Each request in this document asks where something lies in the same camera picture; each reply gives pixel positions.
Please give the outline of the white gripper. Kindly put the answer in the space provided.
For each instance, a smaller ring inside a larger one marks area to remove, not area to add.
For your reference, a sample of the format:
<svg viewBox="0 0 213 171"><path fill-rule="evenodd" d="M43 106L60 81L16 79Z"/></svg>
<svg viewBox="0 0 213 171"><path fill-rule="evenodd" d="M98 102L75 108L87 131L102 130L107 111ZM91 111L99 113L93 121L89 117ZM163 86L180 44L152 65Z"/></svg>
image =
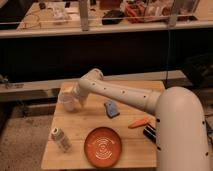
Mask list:
<svg viewBox="0 0 213 171"><path fill-rule="evenodd" d="M78 100L81 106L84 106L87 100L87 91L81 88L78 84L74 85L71 90L72 96Z"/></svg>

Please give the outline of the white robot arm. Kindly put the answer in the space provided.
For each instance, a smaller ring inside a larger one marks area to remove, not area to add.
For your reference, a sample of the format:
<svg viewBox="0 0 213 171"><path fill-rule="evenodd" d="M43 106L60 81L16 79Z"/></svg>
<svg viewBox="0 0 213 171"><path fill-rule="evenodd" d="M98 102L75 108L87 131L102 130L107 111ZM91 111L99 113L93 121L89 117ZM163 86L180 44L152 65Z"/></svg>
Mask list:
<svg viewBox="0 0 213 171"><path fill-rule="evenodd" d="M161 92L108 83L99 69L83 75L72 95L84 104L94 93L111 98L156 118L157 171L211 171L204 109L184 87Z"/></svg>

